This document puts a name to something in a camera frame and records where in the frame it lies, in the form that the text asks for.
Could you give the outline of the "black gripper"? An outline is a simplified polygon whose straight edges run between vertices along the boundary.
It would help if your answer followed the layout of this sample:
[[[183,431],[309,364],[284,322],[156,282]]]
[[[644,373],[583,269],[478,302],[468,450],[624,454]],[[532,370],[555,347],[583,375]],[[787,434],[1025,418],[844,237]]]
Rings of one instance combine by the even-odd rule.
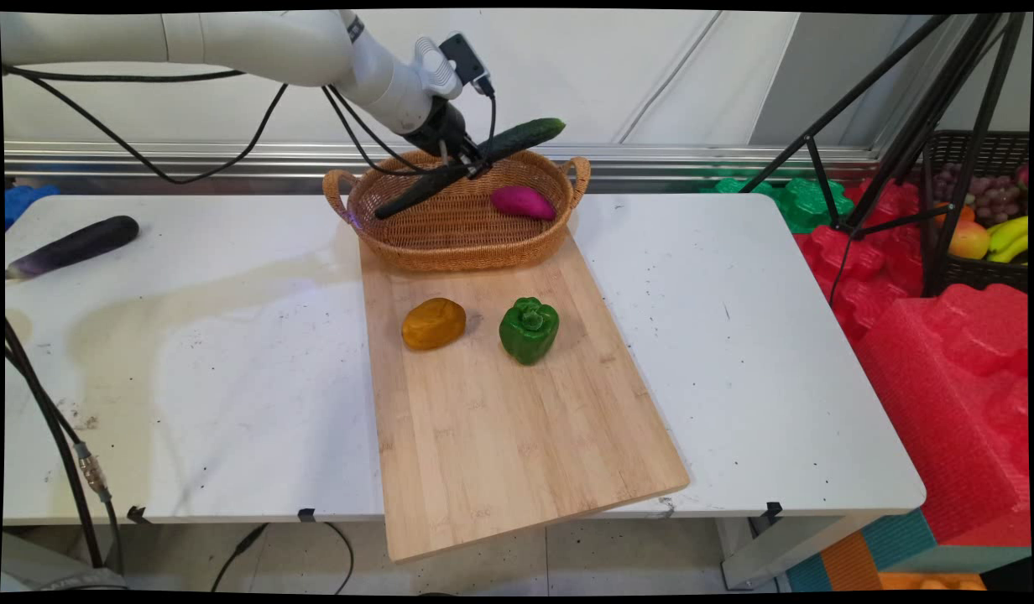
[[[440,96],[431,97],[431,107],[425,121],[402,138],[422,152],[440,158],[444,167],[453,167],[453,160],[460,158],[469,180],[478,179],[493,167],[490,154],[493,152],[494,142],[475,144],[474,141],[468,141],[463,115]]]

